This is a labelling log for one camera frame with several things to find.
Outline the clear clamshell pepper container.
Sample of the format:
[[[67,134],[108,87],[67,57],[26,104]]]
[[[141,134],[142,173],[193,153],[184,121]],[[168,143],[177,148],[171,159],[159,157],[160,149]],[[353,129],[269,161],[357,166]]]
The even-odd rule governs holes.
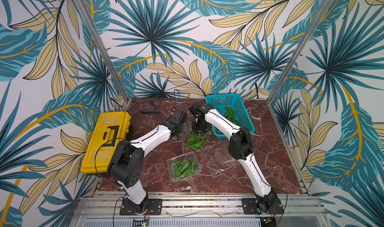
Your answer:
[[[201,173],[201,166],[195,152],[185,153],[167,160],[170,179],[183,181]]]
[[[184,146],[195,152],[200,152],[208,141],[209,132],[190,131],[184,139]]]

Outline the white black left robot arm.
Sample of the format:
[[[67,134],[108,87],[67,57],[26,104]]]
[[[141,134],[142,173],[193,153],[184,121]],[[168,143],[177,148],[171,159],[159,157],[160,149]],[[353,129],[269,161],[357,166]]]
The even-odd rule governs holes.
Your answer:
[[[142,207],[148,202],[148,194],[140,182],[145,156],[160,144],[178,136],[187,118],[188,113],[175,109],[171,117],[160,122],[147,134],[132,141],[122,140],[118,143],[107,173],[124,188],[132,204]]]

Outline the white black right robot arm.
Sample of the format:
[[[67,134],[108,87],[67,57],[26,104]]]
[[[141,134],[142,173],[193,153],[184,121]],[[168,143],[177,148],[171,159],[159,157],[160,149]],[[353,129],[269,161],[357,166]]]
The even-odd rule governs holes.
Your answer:
[[[189,106],[189,110],[196,118],[193,127],[200,130],[213,125],[227,137],[229,154],[239,161],[253,185],[257,198],[255,208],[263,214],[270,214],[272,211],[283,212],[284,208],[276,189],[268,183],[258,166],[250,130],[230,122],[210,104],[201,106],[194,103]]]

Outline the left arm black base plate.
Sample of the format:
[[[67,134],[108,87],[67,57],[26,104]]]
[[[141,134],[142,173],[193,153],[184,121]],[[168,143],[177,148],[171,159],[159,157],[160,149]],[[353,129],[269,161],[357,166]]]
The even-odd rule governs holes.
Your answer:
[[[141,204],[135,204],[129,199],[124,199],[120,209],[121,216],[134,216],[149,214],[159,216],[163,207],[162,199],[144,199]]]

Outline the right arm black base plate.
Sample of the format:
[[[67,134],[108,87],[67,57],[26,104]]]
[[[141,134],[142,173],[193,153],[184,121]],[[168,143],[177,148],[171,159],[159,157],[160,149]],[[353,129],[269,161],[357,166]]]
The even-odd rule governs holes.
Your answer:
[[[243,198],[241,202],[245,215],[275,215],[284,213],[284,206],[279,199],[269,202],[268,200],[257,198]]]

